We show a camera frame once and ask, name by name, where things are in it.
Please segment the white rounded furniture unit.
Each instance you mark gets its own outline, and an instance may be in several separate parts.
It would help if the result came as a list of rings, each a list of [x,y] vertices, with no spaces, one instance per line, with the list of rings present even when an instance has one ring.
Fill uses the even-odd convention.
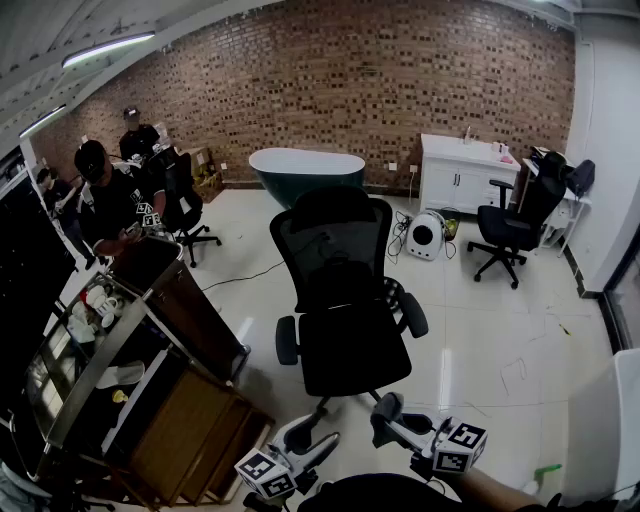
[[[563,503],[625,500],[639,482],[640,349],[630,349],[568,401]]]

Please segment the green and white bathtub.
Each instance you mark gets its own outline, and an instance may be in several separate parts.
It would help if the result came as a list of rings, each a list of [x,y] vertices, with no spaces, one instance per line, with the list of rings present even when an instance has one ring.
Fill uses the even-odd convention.
[[[249,157],[263,187],[285,210],[303,194],[331,186],[364,187],[365,161],[354,155],[272,147]]]

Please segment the wooden cabinet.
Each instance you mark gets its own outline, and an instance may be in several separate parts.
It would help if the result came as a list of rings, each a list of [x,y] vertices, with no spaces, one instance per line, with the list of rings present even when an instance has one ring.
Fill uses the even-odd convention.
[[[262,447],[274,425],[236,390],[194,370],[171,386],[153,378],[123,411],[104,457],[134,501],[152,512],[230,503],[241,484],[235,464]]]

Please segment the black mesh office chair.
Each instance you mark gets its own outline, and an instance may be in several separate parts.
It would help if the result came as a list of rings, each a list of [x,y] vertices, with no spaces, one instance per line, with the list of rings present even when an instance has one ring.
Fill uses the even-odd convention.
[[[415,297],[385,275],[386,243],[392,208],[384,200],[350,186],[333,186],[303,194],[276,215],[269,229],[291,276],[297,302],[276,325],[275,346],[283,366],[301,367],[299,318],[305,314],[355,307],[379,312],[387,308],[400,333],[415,339],[429,331]],[[314,413],[326,413],[332,398],[317,397]]]

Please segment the white sink cabinet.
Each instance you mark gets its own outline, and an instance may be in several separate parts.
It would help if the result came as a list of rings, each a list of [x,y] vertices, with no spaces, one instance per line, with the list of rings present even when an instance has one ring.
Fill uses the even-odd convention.
[[[498,206],[500,191],[492,179],[514,184],[521,164],[504,144],[423,134],[419,204],[422,210],[456,208],[475,214],[482,205]],[[513,163],[501,162],[508,155]]]

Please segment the person's right forearm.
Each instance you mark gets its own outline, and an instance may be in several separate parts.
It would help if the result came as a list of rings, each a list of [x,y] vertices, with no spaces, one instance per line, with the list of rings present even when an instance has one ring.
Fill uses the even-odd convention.
[[[493,479],[479,469],[448,479],[448,485],[467,505],[477,505],[481,512],[519,512],[542,505],[531,495]]]

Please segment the black tall cabinet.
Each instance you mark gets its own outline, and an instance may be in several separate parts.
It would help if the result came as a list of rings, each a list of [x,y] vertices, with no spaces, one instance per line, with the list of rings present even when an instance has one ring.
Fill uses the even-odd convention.
[[[21,172],[0,191],[0,383],[26,370],[75,267],[30,173]]]

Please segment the small black waste bin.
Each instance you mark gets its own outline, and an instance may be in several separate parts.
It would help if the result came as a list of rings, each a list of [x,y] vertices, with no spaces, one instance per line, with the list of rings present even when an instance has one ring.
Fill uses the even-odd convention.
[[[440,215],[444,219],[444,239],[451,242],[456,237],[462,214],[456,208],[446,207],[440,210]]]

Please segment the white desk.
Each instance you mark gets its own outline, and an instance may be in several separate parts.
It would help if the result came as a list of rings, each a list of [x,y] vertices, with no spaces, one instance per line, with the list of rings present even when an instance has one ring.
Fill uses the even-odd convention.
[[[578,198],[570,189],[567,189],[563,199],[543,224],[538,248],[550,249],[557,246],[557,256],[560,257],[568,247],[585,208],[590,207],[591,204],[587,195]]]

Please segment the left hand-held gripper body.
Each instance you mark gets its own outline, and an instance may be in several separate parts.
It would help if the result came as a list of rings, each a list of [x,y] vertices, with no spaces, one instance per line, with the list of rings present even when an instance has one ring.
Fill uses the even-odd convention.
[[[234,468],[259,497],[275,499],[293,491],[306,494],[317,481],[316,466],[303,466],[306,451],[279,451],[272,443],[263,450],[252,448]]]

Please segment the group of white cups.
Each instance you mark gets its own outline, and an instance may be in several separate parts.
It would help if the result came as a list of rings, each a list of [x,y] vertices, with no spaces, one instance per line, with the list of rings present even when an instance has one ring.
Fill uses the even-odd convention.
[[[92,343],[121,317],[124,301],[117,295],[109,294],[109,289],[102,285],[81,293],[73,304],[67,321],[67,330],[79,344]]]

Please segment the green spray bottle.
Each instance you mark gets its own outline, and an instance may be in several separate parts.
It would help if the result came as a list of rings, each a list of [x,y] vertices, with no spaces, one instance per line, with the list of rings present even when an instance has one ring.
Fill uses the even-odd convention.
[[[553,464],[537,468],[533,473],[532,479],[525,483],[521,490],[530,496],[537,495],[543,486],[544,477],[562,468],[562,464]]]

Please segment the black backpack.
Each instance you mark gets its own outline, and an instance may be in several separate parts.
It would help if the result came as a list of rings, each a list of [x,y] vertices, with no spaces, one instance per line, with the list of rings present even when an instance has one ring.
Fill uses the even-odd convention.
[[[567,188],[578,198],[582,198],[592,187],[595,181],[595,163],[586,159],[578,166],[567,172]]]

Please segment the grey fabric bundle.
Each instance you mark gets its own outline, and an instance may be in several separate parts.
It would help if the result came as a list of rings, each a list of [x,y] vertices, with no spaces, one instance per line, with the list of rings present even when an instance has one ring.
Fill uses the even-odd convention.
[[[0,512],[51,512],[51,497],[0,461]]]

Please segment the cardboard box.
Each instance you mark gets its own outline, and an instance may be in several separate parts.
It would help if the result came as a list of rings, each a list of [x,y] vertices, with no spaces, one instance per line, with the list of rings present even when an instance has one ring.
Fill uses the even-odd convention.
[[[210,203],[224,189],[221,171],[216,167],[209,148],[191,148],[187,153],[191,160],[193,188],[204,203]]]

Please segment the white round pet carrier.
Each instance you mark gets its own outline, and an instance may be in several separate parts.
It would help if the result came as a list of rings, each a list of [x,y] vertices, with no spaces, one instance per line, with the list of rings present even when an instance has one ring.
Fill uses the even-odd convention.
[[[409,255],[426,261],[435,260],[445,243],[445,222],[433,210],[420,212],[409,224],[405,248]]]

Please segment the long ceiling light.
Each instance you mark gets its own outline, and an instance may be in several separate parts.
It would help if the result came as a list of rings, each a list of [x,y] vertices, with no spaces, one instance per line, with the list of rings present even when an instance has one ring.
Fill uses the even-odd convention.
[[[115,39],[99,45],[94,45],[90,48],[79,50],[64,58],[64,60],[62,61],[62,68],[66,69],[66,68],[75,66],[81,62],[92,59],[94,57],[99,57],[101,55],[107,54],[115,50],[119,50],[122,48],[126,48],[129,46],[146,42],[154,37],[155,37],[154,32],[146,32],[146,33],[141,33],[141,34],[137,34],[130,37]]]
[[[23,139],[23,138],[29,137],[32,133],[38,131],[43,124],[47,123],[51,118],[54,118],[55,116],[59,115],[65,109],[66,109],[66,105],[63,104],[55,108],[54,110],[50,111],[46,115],[38,118],[35,122],[33,122],[27,128],[25,128],[23,131],[20,132],[19,138]]]

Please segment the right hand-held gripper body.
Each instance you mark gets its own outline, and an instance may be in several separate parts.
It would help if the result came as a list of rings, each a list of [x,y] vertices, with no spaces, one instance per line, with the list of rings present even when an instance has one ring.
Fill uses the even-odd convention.
[[[446,417],[428,434],[412,455],[410,468],[417,474],[464,474],[483,454],[488,432],[482,427]]]

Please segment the steel and brown service cart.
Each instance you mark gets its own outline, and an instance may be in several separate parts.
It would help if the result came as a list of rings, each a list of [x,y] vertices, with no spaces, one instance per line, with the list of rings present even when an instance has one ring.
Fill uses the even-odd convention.
[[[198,287],[178,243],[147,237],[96,273],[83,288],[109,289],[124,301],[121,317],[97,341],[77,343],[66,308],[46,333],[26,370],[10,430],[24,471],[44,478],[53,451],[78,435],[95,385],[124,347],[150,352],[152,338],[168,339],[206,375],[233,380],[248,350]]]

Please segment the white slipper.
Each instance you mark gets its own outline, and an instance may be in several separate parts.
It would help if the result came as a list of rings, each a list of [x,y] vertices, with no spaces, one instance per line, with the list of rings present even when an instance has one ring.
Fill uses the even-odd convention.
[[[145,374],[143,361],[133,361],[123,366],[110,366],[95,385],[96,389],[108,389],[137,384]]]

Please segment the person's black clothed body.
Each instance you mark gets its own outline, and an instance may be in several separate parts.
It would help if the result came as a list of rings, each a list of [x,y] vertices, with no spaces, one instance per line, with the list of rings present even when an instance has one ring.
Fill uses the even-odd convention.
[[[419,480],[373,473],[323,485],[297,512],[464,512],[464,507]]]

